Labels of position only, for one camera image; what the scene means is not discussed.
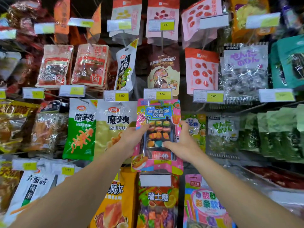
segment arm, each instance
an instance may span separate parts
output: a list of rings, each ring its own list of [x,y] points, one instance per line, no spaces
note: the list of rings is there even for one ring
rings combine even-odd
[[[121,164],[148,128],[127,128],[119,142],[19,214],[10,228],[87,227]]]
[[[165,142],[177,156],[190,162],[203,176],[240,228],[304,227],[304,221],[251,188],[210,159],[189,135],[189,126],[181,122],[179,143]]]

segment person's right hand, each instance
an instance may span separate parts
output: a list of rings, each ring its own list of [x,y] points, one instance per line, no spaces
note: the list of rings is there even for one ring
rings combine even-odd
[[[189,134],[189,125],[185,121],[181,121],[180,124],[181,133],[179,135],[179,142],[165,141],[163,144],[182,160],[192,163],[197,155],[203,153],[203,151]]]

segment yellow price label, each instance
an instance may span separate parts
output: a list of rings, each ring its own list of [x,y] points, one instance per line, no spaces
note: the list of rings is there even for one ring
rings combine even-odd
[[[118,22],[118,28],[119,29],[132,29],[132,23],[130,21],[122,21]]]
[[[86,27],[86,28],[91,28],[93,26],[94,22],[90,22],[90,21],[82,21],[81,22],[81,26],[82,27]]]
[[[156,92],[156,100],[171,100],[171,92],[170,91],[157,91]]]
[[[83,87],[71,87],[70,95],[83,95]]]
[[[23,163],[23,168],[24,168],[25,171],[27,171],[27,170],[36,171],[37,170],[37,162]]]
[[[292,92],[276,92],[276,101],[295,101]]]
[[[207,93],[207,102],[223,102],[224,94],[222,93]]]
[[[280,17],[267,18],[261,22],[261,28],[278,26],[280,23]]]
[[[45,34],[55,33],[55,26],[45,25],[45,26],[42,27],[42,31]]]
[[[118,173],[116,174],[114,181],[118,181]]]
[[[0,98],[6,98],[5,90],[0,90]]]
[[[73,175],[75,172],[75,168],[73,167],[63,167],[62,168],[62,174],[64,175]]]
[[[161,30],[173,31],[174,22],[161,22]]]
[[[115,101],[128,101],[129,100],[129,93],[115,93]]]
[[[33,99],[44,99],[44,91],[32,91]]]

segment person's right arm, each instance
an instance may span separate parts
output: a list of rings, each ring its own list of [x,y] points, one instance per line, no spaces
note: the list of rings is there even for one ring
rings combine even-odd
[[[165,147],[200,172],[238,227],[304,227],[302,219],[210,159],[189,135],[188,124],[183,121],[181,125],[179,143],[165,142]]]

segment rainbow candy package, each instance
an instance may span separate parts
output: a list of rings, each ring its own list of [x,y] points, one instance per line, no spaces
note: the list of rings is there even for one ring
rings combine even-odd
[[[179,176],[171,175],[171,187],[141,187],[137,228],[174,228],[177,226]]]
[[[178,141],[180,107],[179,100],[138,100],[136,129],[146,123],[150,128],[134,149],[132,171],[165,169],[173,174],[183,174],[183,161],[163,145],[164,141]]]
[[[199,174],[185,175],[183,228],[232,228],[232,219],[206,181]]]

